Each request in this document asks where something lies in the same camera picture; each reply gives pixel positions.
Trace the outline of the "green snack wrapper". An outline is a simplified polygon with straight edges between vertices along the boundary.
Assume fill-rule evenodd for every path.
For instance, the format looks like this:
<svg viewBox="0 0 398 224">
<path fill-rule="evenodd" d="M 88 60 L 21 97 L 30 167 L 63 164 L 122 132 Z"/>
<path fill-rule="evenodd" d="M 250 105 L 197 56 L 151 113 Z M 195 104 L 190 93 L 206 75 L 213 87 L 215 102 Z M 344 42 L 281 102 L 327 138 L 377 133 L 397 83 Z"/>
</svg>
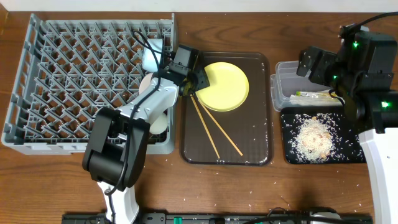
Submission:
<svg viewBox="0 0 398 224">
<path fill-rule="evenodd" d="M 331 98 L 332 96 L 336 96 L 334 93 L 329 94 L 328 90 L 311 92 L 311 91 L 297 91 L 295 96 L 301 97 L 311 97 L 311 98 Z"/>
</svg>

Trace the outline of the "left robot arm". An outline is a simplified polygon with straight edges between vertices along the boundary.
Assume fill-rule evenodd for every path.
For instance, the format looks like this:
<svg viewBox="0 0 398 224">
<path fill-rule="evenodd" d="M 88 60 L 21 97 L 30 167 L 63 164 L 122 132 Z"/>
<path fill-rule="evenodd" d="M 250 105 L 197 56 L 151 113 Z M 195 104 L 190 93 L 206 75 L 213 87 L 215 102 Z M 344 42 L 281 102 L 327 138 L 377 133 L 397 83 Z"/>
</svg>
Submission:
<svg viewBox="0 0 398 224">
<path fill-rule="evenodd" d="M 201 63 L 188 68 L 172 62 L 155 72 L 151 85 L 129 104 L 98 111 L 82 166 L 103 191 L 107 221 L 134 223 L 137 218 L 134 185 L 144 168 L 150 126 L 179 96 L 209 86 Z"/>
</svg>

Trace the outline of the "small white cup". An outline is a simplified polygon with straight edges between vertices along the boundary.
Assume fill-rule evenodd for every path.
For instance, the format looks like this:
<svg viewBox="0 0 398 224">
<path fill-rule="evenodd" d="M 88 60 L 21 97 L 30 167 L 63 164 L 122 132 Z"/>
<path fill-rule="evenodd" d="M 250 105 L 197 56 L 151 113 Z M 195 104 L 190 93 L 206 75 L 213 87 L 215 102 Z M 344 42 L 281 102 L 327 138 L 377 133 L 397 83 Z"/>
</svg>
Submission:
<svg viewBox="0 0 398 224">
<path fill-rule="evenodd" d="M 162 113 L 153 124 L 150 126 L 150 133 L 153 135 L 158 135 L 163 133 L 168 127 L 167 115 Z"/>
</svg>

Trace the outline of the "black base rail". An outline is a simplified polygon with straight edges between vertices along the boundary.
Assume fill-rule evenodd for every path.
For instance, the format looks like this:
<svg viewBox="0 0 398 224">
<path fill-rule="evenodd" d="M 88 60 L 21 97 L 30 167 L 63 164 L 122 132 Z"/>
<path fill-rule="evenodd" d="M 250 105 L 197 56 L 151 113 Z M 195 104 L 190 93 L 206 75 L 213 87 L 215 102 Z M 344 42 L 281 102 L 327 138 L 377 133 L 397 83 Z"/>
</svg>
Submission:
<svg viewBox="0 0 398 224">
<path fill-rule="evenodd" d="M 146 224 L 188 224 L 188 223 L 246 223 L 251 220 L 276 217 L 277 213 L 266 216 L 249 216 L 249 215 L 182 215 L 173 214 L 167 215 L 164 213 L 144 213 L 138 215 L 138 219 L 134 223 Z M 89 224 L 89 223 L 111 223 L 106 219 L 104 213 L 97 215 L 82 215 L 82 214 L 64 214 L 62 216 L 61 224 Z"/>
</svg>

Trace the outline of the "clear plastic bin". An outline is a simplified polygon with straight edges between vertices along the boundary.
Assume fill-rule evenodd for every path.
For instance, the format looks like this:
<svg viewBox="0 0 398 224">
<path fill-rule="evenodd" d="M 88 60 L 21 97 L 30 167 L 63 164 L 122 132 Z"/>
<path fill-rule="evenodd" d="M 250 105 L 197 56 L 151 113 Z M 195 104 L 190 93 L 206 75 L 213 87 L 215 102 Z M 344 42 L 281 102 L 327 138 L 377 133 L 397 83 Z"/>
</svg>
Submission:
<svg viewBox="0 0 398 224">
<path fill-rule="evenodd" d="M 275 74 L 271 75 L 271 99 L 276 111 L 288 107 L 303 107 L 289 102 L 290 96 L 295 95 L 297 91 L 330 90 L 327 86 L 310 82 L 307 77 L 298 76 L 298 65 L 298 61 L 286 61 L 278 62 L 275 66 Z"/>
</svg>

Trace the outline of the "wooden chopstick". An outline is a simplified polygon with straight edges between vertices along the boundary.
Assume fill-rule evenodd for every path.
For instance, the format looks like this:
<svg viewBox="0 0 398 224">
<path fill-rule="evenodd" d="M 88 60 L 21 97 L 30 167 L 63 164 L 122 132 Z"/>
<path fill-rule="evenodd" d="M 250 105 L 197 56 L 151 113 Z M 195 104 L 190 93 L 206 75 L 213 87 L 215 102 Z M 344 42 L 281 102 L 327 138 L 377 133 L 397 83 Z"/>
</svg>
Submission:
<svg viewBox="0 0 398 224">
<path fill-rule="evenodd" d="M 217 158 L 220 159 L 219 152 L 218 152 L 218 150 L 217 150 L 217 148 L 215 146 L 214 140 L 213 140 L 213 138 L 212 138 L 212 136 L 211 136 L 211 134 L 210 134 L 210 132 L 208 130 L 208 126 L 206 125 L 205 120 L 203 119 L 203 116 L 202 116 L 202 114 L 200 112 L 200 109 L 199 109 L 199 107 L 198 107 L 198 105 L 197 105 L 197 103 L 195 101 L 194 95 L 190 95 L 190 99 L 191 99 L 191 101 L 192 101 L 192 103 L 193 103 L 193 105 L 195 107 L 195 110 L 197 112 L 197 115 L 198 115 L 201 123 L 202 123 L 202 126 L 205 129 L 206 135 L 208 136 L 208 139 L 209 139 L 209 141 L 210 141 L 210 143 L 211 143 L 211 145 L 212 145 L 212 147 L 214 149 L 214 152 L 215 152 Z"/>
<path fill-rule="evenodd" d="M 217 127 L 220 129 L 220 131 L 224 134 L 224 136 L 226 137 L 226 139 L 231 143 L 231 145 L 235 148 L 235 150 L 239 153 L 240 156 L 243 156 L 243 153 L 241 152 L 241 150 L 237 147 L 237 145 L 233 142 L 233 140 L 230 138 L 230 136 L 226 133 L 226 131 L 221 127 L 221 125 L 219 124 L 219 122 L 217 122 L 217 120 L 213 117 L 213 115 L 208 111 L 208 109 L 206 108 L 206 106 L 201 103 L 199 101 L 199 103 L 201 104 L 202 108 L 206 111 L 206 113 L 208 114 L 208 116 L 213 120 L 213 122 L 217 125 Z"/>
</svg>

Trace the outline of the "white pink-rimmed bowl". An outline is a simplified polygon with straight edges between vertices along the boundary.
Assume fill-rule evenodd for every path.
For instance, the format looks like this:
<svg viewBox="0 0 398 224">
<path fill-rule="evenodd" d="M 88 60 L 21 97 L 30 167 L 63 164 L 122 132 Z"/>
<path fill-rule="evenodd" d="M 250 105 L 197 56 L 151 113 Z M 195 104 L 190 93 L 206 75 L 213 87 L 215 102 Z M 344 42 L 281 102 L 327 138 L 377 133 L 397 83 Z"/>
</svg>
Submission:
<svg viewBox="0 0 398 224">
<path fill-rule="evenodd" d="M 139 94 L 143 93 L 150 86 L 152 75 L 153 73 L 149 73 L 141 80 L 141 84 L 139 85 Z"/>
</svg>

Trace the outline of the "dark brown serving tray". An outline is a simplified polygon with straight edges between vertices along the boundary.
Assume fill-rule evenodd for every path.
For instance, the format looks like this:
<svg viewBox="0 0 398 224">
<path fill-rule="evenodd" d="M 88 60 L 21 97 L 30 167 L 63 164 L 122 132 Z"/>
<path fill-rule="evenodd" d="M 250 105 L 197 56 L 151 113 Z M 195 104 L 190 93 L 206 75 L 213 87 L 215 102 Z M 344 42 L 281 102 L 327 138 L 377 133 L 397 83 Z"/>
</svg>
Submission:
<svg viewBox="0 0 398 224">
<path fill-rule="evenodd" d="M 273 123 L 268 59 L 260 53 L 206 52 L 204 62 L 228 62 L 247 76 L 249 93 L 238 108 L 217 112 L 208 109 L 243 153 L 240 156 L 206 111 L 197 105 L 219 152 L 217 158 L 189 97 L 182 99 L 180 155 L 191 164 L 263 166 L 273 152 Z"/>
</svg>

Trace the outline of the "light blue bowl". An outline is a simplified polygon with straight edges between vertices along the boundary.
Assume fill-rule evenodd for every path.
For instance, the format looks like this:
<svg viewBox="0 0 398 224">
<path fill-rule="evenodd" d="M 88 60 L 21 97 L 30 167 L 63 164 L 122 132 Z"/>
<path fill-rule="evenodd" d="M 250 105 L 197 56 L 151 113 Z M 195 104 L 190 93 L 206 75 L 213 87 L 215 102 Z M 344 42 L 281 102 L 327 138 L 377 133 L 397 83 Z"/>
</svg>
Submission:
<svg viewBox="0 0 398 224">
<path fill-rule="evenodd" d="M 157 58 L 158 63 L 161 62 L 163 54 L 164 41 L 162 39 L 148 39 L 148 47 L 152 47 L 154 54 Z M 144 70 L 150 73 L 158 71 L 158 65 L 155 62 L 155 57 L 152 51 L 148 48 L 144 49 L 144 54 L 142 57 L 142 67 Z"/>
</svg>

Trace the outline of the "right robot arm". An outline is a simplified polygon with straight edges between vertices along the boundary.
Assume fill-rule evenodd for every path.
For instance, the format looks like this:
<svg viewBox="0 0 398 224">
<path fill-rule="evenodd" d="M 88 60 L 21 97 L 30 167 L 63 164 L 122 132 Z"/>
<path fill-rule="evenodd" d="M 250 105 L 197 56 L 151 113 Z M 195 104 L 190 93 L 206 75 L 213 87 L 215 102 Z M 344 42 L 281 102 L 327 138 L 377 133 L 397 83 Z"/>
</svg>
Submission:
<svg viewBox="0 0 398 224">
<path fill-rule="evenodd" d="M 309 46 L 298 60 L 297 75 L 331 87 L 358 129 L 375 223 L 397 223 L 397 92 L 391 90 L 396 55 L 393 36 L 359 30 L 344 36 L 337 53 Z"/>
</svg>

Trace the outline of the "yellow plate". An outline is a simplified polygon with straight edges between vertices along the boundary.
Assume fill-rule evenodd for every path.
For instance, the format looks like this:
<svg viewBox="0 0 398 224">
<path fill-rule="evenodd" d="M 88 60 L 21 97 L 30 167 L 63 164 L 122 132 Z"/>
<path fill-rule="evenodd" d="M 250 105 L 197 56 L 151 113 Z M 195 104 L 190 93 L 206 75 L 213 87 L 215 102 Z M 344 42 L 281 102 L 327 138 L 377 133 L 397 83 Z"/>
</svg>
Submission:
<svg viewBox="0 0 398 224">
<path fill-rule="evenodd" d="M 215 62 L 205 67 L 209 87 L 196 92 L 200 103 L 213 111 L 231 111 L 241 106 L 249 93 L 246 74 L 236 65 Z"/>
</svg>

